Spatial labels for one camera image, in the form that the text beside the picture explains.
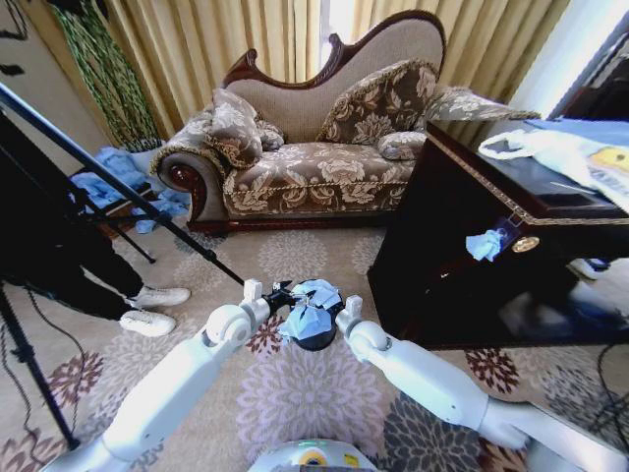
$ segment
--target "yellow sticker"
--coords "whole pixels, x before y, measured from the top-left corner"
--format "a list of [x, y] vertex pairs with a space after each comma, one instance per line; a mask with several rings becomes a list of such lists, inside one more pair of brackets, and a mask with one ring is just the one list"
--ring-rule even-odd
[[350, 454], [345, 454], [345, 463], [352, 467], [358, 467], [358, 457]]

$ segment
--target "curtain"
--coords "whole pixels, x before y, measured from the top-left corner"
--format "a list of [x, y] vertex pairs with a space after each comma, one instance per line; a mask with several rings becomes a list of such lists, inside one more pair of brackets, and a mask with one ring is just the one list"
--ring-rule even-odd
[[531, 67], [569, 0], [355, 0], [356, 41], [386, 17], [435, 14], [446, 36], [440, 82], [506, 102]]
[[320, 0], [107, 0], [111, 33], [172, 136], [249, 48], [273, 79], [318, 72]]

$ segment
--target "cable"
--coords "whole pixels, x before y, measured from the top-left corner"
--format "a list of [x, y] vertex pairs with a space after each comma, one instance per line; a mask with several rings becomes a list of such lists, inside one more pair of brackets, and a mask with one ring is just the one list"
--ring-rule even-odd
[[77, 341], [76, 338], [74, 338], [68, 331], [59, 327], [58, 325], [53, 323], [51, 320], [49, 320], [47, 317], [45, 317], [43, 313], [41, 313], [41, 310], [39, 309], [39, 305], [37, 305], [37, 301], [35, 300], [29, 288], [27, 288], [27, 292], [29, 293], [30, 302], [32, 303], [32, 306], [35, 308], [35, 311], [37, 312], [37, 314], [46, 322], [47, 325], [49, 325], [53, 329], [56, 329], [62, 334], [65, 334], [66, 336], [68, 336], [70, 340], [72, 340], [72, 342], [75, 343], [75, 346], [77, 346], [77, 349], [79, 349], [79, 352], [81, 353], [81, 371], [79, 372], [79, 381], [75, 385], [75, 400], [76, 401], [75, 401], [73, 412], [72, 412], [72, 433], [73, 433], [75, 431], [75, 428], [77, 427], [77, 412], [79, 411], [79, 388], [81, 387], [81, 382], [83, 381], [83, 374], [86, 369], [86, 354], [83, 350], [83, 347]]
[[4, 324], [2, 324], [2, 327], [0, 327], [0, 351], [2, 351], [2, 367], [4, 368], [7, 375], [11, 378], [11, 380], [15, 384], [16, 388], [18, 389], [18, 392], [20, 393], [20, 397], [22, 398], [22, 401], [24, 402], [24, 405], [27, 408], [27, 415], [25, 416], [24, 422], [22, 423], [22, 429], [26, 431], [29, 434], [29, 436], [33, 439], [32, 446], [30, 447], [30, 452], [29, 452], [30, 459], [36, 464], [39, 464], [40, 466], [43, 467], [46, 464], [44, 464], [41, 460], [35, 457], [35, 448], [37, 447], [39, 438], [37, 437], [37, 433], [33, 431], [29, 426], [29, 421], [30, 421], [29, 398], [27, 397], [27, 393], [22, 387], [22, 384], [20, 383], [20, 381], [18, 380], [14, 372], [9, 367], [9, 364], [7, 363], [7, 345], [6, 345], [6, 340], [5, 340], [5, 332], [6, 332], [5, 328], [6, 327]]
[[622, 413], [626, 411], [627, 406], [629, 406], [629, 403], [627, 403], [627, 399], [629, 399], [629, 392], [625, 393], [622, 397], [614, 400], [612, 404], [607, 403], [606, 405], [604, 405], [603, 408], [600, 409], [599, 413], [595, 417], [592, 424], [590, 425], [590, 428], [588, 428], [588, 431], [592, 433], [596, 433], [600, 431], [602, 428], [604, 428], [605, 426], [607, 426], [607, 424], [612, 420], [612, 418], [607, 417], [604, 420], [602, 419], [603, 419], [604, 413], [606, 413], [607, 410], [612, 406], [622, 408], [621, 410], [621, 415], [622, 415]]
[[627, 442], [627, 439], [625, 438], [624, 433], [622, 432], [622, 427], [620, 426], [620, 421], [618, 421], [618, 417], [623, 413], [623, 409], [618, 410], [616, 408], [616, 405], [620, 402], [622, 402], [623, 404], [625, 404], [624, 399], [627, 397], [627, 395], [623, 396], [622, 398], [620, 398], [619, 400], [614, 400], [613, 396], [611, 395], [611, 390], [609, 389], [609, 387], [607, 386], [607, 382], [605, 381], [605, 378], [602, 374], [602, 360], [605, 356], [605, 354], [607, 354], [607, 352], [609, 352], [609, 350], [614, 347], [615, 343], [609, 344], [608, 346], [605, 346], [604, 349], [600, 352], [599, 354], [599, 358], [597, 359], [597, 372], [599, 373], [599, 379], [600, 379], [600, 385], [602, 386], [602, 389], [605, 391], [605, 394], [609, 400], [609, 403], [607, 404], [606, 408], [611, 408], [612, 411], [612, 419], [613, 419], [613, 423], [614, 426], [616, 428], [616, 432], [618, 433], [618, 437], [620, 438], [620, 440], [622, 441], [622, 445], [624, 445], [625, 447], [625, 451], [629, 453], [629, 443]]

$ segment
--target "cushion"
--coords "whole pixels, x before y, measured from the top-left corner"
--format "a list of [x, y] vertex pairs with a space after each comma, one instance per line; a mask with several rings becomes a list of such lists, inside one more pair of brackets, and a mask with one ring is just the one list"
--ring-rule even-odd
[[417, 131], [402, 131], [383, 136], [377, 142], [377, 151], [389, 160], [414, 160], [426, 141], [426, 135]]
[[336, 99], [316, 139], [374, 145], [384, 135], [411, 130], [424, 113], [436, 76], [432, 64], [418, 59], [368, 75]]
[[232, 170], [223, 199], [233, 216], [395, 209], [414, 165], [371, 146], [285, 145], [251, 169]]
[[257, 133], [256, 111], [240, 96], [224, 88], [213, 94], [214, 119], [209, 143], [222, 152], [232, 166], [252, 167], [262, 157], [262, 144]]
[[262, 150], [278, 150], [284, 146], [284, 133], [277, 126], [264, 120], [256, 120]]
[[439, 86], [426, 108], [426, 120], [525, 120], [539, 118], [474, 94], [464, 87]]

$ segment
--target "throw pillow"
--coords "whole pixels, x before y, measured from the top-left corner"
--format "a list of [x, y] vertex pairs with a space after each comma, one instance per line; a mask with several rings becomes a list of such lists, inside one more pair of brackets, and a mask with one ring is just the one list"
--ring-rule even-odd
[[436, 77], [433, 65], [418, 59], [366, 76], [336, 99], [316, 139], [373, 145], [384, 135], [411, 130], [424, 113]]
[[391, 133], [377, 142], [377, 151], [389, 160], [415, 160], [426, 141], [426, 135], [417, 131]]
[[262, 157], [256, 111], [246, 100], [225, 88], [214, 91], [213, 101], [209, 144], [223, 153], [234, 167], [253, 167]]
[[262, 142], [262, 150], [278, 150], [284, 146], [284, 133], [278, 127], [264, 120], [257, 120], [257, 132]]

